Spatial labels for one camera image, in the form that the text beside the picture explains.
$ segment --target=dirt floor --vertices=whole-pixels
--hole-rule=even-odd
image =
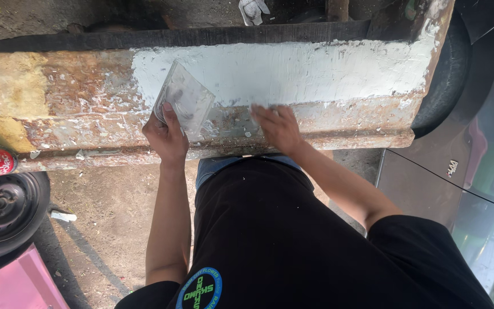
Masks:
[[[243,25],[237,3],[238,0],[1,0],[0,39],[57,33],[71,23],[87,26],[130,20],[139,11],[142,13],[135,18],[138,28],[160,29],[165,27],[162,20],[176,28]],[[284,23],[296,11],[321,6],[324,1],[266,3],[272,12],[263,15],[268,24]],[[382,3],[357,2],[350,15],[368,19]],[[327,151],[326,155],[374,183],[381,150],[337,150]],[[186,164],[192,216],[197,164]],[[144,255],[158,171],[158,165],[142,165],[49,173],[51,209],[73,212],[78,219],[67,223],[47,216],[31,240],[72,309],[113,308],[125,295],[144,285]],[[359,224],[329,202],[318,186],[314,194],[364,233]]]

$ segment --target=rusty metal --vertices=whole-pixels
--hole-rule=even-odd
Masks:
[[[452,6],[450,1],[436,16],[427,16],[440,27],[436,40],[441,43]],[[426,91],[439,51],[433,51],[428,66]],[[160,162],[141,133],[152,106],[136,89],[133,55],[124,49],[0,53],[0,147],[19,154],[17,171]],[[407,147],[424,95],[413,91],[292,108],[304,137],[317,149]],[[406,101],[409,108],[401,107]],[[202,140],[190,143],[188,159],[275,151],[245,106],[216,106],[208,119]]]

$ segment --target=white debris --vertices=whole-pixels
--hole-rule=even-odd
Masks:
[[[70,222],[70,221],[76,221],[77,215],[74,215],[73,213],[61,213],[53,210],[51,211],[51,218]]]
[[[79,159],[81,161],[85,160],[85,156],[83,155],[83,150],[79,149],[79,151],[76,153],[76,159]]]
[[[261,13],[270,14],[264,0],[240,0],[239,10],[242,12],[245,26],[262,24]]]
[[[32,150],[30,151],[30,159],[35,159],[39,156],[41,150]]]

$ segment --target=printed logo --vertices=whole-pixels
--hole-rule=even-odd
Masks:
[[[193,275],[178,294],[176,309],[213,309],[222,292],[218,270],[203,268]]]
[[[451,160],[451,164],[449,165],[449,168],[447,169],[447,174],[446,174],[447,176],[449,176],[449,178],[451,178],[453,173],[457,171],[457,166],[458,166],[458,162],[455,160]]]

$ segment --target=paper scrap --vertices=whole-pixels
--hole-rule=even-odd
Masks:
[[[70,221],[76,221],[77,215],[74,215],[72,213],[61,213],[53,210],[51,211],[51,218],[70,222]]]
[[[270,14],[270,10],[264,0],[240,0],[239,10],[242,12],[245,26],[262,24],[261,12]]]

